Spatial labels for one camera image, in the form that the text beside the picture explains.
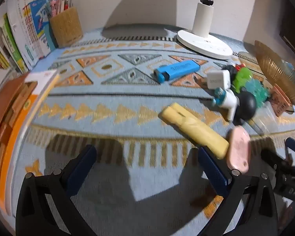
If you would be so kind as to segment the pink oval case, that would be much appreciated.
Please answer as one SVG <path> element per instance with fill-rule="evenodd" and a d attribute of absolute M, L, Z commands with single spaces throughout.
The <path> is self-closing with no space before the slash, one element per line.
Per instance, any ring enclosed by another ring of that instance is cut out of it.
<path fill-rule="evenodd" d="M 250 157 L 250 136 L 242 126 L 236 126 L 229 138 L 226 163 L 230 169 L 237 169 L 245 174 L 249 170 Z"/>

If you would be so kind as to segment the black round ball toy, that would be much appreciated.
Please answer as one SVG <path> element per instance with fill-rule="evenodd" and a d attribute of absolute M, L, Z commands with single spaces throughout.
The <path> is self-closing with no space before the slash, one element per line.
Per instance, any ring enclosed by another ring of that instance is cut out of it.
<path fill-rule="evenodd" d="M 252 93 L 246 91 L 237 93 L 236 97 L 239 104 L 235 111 L 233 124 L 238 126 L 254 117 L 257 110 L 257 101 Z"/>

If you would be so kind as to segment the yellow clip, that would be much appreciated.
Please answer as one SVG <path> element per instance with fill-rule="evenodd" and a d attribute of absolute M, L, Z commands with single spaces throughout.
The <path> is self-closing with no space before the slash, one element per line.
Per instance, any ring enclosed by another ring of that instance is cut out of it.
<path fill-rule="evenodd" d="M 161 117 L 197 144 L 207 146 L 218 159 L 226 156 L 228 141 L 178 103 L 163 109 Z"/>

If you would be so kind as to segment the teal translucent toy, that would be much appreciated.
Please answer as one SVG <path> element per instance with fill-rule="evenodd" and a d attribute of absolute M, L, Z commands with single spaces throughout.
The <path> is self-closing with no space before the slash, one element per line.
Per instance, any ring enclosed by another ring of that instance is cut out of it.
<path fill-rule="evenodd" d="M 252 93 L 256 98 L 257 107 L 263 106 L 263 103 L 270 97 L 270 93 L 267 88 L 257 79 L 251 79 L 245 84 L 245 88 L 248 92 Z"/>

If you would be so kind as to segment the white blue robot figure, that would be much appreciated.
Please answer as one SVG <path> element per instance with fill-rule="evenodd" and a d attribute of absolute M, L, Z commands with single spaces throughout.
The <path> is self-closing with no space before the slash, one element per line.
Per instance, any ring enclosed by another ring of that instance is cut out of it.
<path fill-rule="evenodd" d="M 214 98 L 212 106 L 228 110 L 227 121 L 232 122 L 235 117 L 236 109 L 239 105 L 239 99 L 235 96 L 231 89 L 216 88 L 214 91 Z"/>

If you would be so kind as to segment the green rubber toy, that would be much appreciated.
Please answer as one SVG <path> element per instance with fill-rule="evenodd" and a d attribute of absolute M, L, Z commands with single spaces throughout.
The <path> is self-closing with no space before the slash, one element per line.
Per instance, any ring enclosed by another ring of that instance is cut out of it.
<path fill-rule="evenodd" d="M 247 67 L 242 67 L 236 74 L 233 81 L 233 88 L 236 93 L 240 93 L 241 88 L 245 86 L 246 82 L 252 79 L 252 72 Z"/>

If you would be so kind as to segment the white charger cube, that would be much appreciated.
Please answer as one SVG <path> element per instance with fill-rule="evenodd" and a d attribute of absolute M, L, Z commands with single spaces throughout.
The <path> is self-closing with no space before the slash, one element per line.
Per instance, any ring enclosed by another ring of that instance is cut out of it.
<path fill-rule="evenodd" d="M 207 73 L 208 89 L 230 89 L 231 78 L 228 70 L 212 70 Z"/>

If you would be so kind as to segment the red figure black hair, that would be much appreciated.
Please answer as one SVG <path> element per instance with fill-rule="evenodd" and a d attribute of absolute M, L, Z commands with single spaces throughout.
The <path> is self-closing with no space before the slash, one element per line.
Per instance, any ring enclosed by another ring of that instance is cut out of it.
<path fill-rule="evenodd" d="M 223 70 L 227 70 L 230 73 L 230 79 L 233 81 L 237 75 L 237 72 L 241 69 L 244 68 L 246 65 L 244 63 L 239 63 L 239 64 L 229 64 L 229 65 L 224 65 Z"/>

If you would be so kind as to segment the blue lighter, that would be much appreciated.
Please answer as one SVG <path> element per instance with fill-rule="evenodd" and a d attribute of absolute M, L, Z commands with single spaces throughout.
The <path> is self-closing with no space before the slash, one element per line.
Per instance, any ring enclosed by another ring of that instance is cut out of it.
<path fill-rule="evenodd" d="M 185 60 L 171 65 L 162 65 L 154 70 L 153 75 L 158 83 L 164 82 L 195 73 L 200 65 L 192 60 Z"/>

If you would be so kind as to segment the pink patterned card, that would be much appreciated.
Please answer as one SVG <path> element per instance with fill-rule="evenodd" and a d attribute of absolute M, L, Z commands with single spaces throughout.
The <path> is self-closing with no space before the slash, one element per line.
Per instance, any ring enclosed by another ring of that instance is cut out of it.
<path fill-rule="evenodd" d="M 280 117 L 284 112 L 293 114 L 295 112 L 291 101 L 284 91 L 274 84 L 270 91 L 270 104 L 277 117 Z"/>

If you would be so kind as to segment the dark television screen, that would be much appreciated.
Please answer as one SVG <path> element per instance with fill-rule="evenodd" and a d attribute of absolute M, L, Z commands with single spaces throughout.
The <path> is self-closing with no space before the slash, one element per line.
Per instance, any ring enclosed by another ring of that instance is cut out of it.
<path fill-rule="evenodd" d="M 282 16 L 280 37 L 295 53 L 295 8 L 287 2 Z"/>

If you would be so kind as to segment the white desk lamp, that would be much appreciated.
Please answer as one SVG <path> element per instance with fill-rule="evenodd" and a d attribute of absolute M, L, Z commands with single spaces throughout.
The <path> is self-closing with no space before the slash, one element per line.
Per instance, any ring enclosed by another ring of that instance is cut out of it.
<path fill-rule="evenodd" d="M 177 40 L 202 55 L 228 60 L 233 51 L 225 42 L 209 33 L 214 14 L 214 0 L 199 0 L 191 30 L 179 30 Z"/>

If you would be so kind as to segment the row of standing books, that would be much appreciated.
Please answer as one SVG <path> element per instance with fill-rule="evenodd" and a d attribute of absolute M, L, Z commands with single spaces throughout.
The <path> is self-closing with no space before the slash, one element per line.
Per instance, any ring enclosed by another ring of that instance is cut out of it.
<path fill-rule="evenodd" d="M 0 66 L 24 74 L 56 49 L 49 20 L 57 0 L 0 0 Z"/>

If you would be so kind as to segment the woven pen holder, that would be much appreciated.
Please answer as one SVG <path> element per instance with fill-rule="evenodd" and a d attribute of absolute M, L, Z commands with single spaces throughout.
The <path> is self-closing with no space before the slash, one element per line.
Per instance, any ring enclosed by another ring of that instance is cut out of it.
<path fill-rule="evenodd" d="M 50 18 L 49 23 L 59 48 L 71 46 L 84 36 L 76 7 Z"/>

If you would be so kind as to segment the pens in holder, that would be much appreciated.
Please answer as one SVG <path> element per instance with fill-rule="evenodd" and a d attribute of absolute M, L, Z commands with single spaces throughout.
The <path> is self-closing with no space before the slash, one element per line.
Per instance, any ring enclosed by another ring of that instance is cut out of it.
<path fill-rule="evenodd" d="M 73 7 L 72 0 L 46 0 L 47 17 L 50 19 Z"/>

